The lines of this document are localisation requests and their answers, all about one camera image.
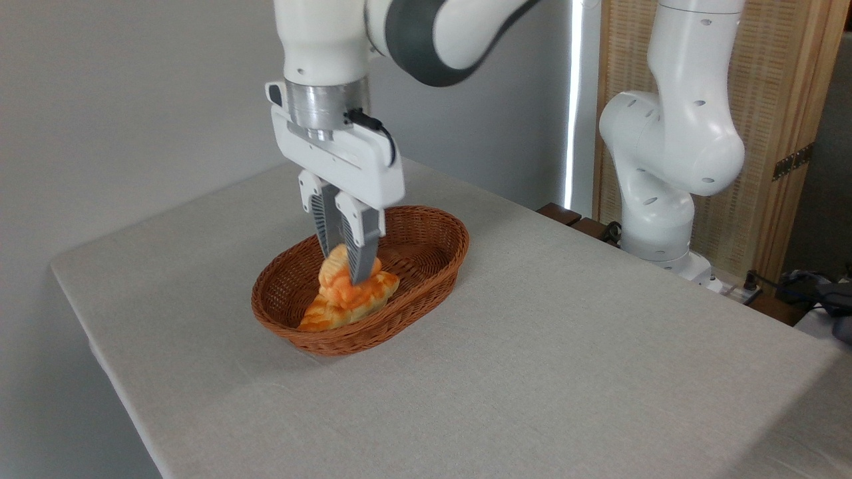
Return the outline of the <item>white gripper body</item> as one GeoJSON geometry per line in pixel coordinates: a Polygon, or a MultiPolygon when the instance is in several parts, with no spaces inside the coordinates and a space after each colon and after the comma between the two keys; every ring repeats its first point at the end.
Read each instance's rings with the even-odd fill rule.
{"type": "Polygon", "coordinates": [[[331,87],[268,82],[282,154],[356,200],[381,210],[401,201],[401,155],[377,119],[363,112],[366,82],[331,87]]]}

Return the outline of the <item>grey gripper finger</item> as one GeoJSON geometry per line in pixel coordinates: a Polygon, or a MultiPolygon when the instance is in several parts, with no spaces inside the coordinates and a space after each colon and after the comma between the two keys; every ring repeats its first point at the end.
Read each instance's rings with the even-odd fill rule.
{"type": "Polygon", "coordinates": [[[348,193],[338,193],[335,206],[341,218],[350,282],[362,284],[373,273],[379,240],[384,236],[383,210],[376,210],[348,193]]]}
{"type": "Polygon", "coordinates": [[[335,203],[340,190],[308,170],[302,170],[298,180],[302,208],[311,214],[323,255],[329,257],[333,249],[343,243],[343,222],[335,203]]]}

